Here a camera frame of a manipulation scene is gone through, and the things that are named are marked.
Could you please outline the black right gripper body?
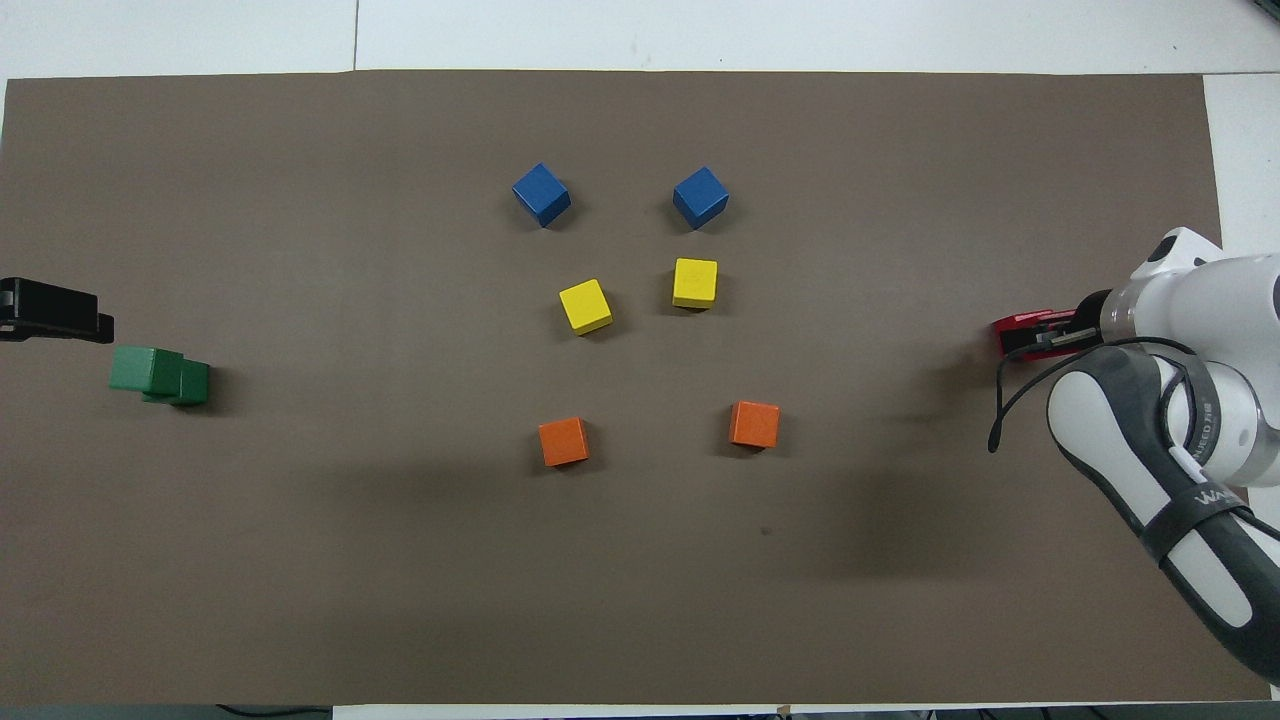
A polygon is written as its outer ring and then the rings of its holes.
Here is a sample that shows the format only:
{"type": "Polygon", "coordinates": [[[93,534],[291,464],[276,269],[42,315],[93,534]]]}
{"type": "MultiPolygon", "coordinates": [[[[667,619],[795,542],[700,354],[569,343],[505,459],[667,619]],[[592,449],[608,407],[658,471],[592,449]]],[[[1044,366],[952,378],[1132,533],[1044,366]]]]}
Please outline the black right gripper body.
{"type": "Polygon", "coordinates": [[[1110,295],[1111,290],[1098,290],[1085,296],[1076,305],[1073,314],[1073,333],[1082,333],[1082,337],[1073,345],[1075,351],[1082,351],[1103,342],[1101,316],[1110,295]]]}

